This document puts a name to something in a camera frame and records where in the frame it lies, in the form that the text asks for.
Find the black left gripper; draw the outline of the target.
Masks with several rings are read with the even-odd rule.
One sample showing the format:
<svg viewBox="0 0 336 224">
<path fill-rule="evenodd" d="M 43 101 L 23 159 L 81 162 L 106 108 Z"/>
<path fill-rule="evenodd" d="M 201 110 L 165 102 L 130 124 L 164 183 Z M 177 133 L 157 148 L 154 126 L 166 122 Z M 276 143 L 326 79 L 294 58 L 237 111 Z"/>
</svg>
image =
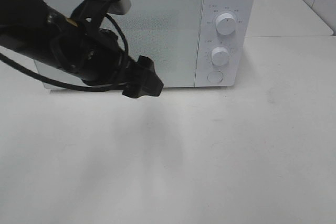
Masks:
<svg viewBox="0 0 336 224">
<path fill-rule="evenodd" d="M 157 97 L 163 82 L 155 72 L 154 62 L 139 56 L 135 62 L 122 49 L 116 35 L 99 27 L 53 27 L 52 55 L 56 67 L 80 78 L 86 85 L 123 85 L 129 98 Z"/>
</svg>

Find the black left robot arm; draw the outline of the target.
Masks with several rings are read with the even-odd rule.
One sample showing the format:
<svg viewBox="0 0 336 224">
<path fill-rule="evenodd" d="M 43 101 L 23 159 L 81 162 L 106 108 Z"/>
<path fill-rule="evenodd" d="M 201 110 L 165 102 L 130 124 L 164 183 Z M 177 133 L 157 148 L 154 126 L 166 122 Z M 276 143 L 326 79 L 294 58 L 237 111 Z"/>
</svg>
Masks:
<svg viewBox="0 0 336 224">
<path fill-rule="evenodd" d="M 44 0 L 1 0 L 1 46 L 75 76 L 81 86 L 33 72 L 5 55 L 1 61 L 17 71 L 64 89 L 82 92 L 121 90 L 137 99 L 157 97 L 163 82 L 153 61 L 134 60 L 113 15 L 124 15 L 130 0 L 82 0 L 70 17 Z"/>
</svg>

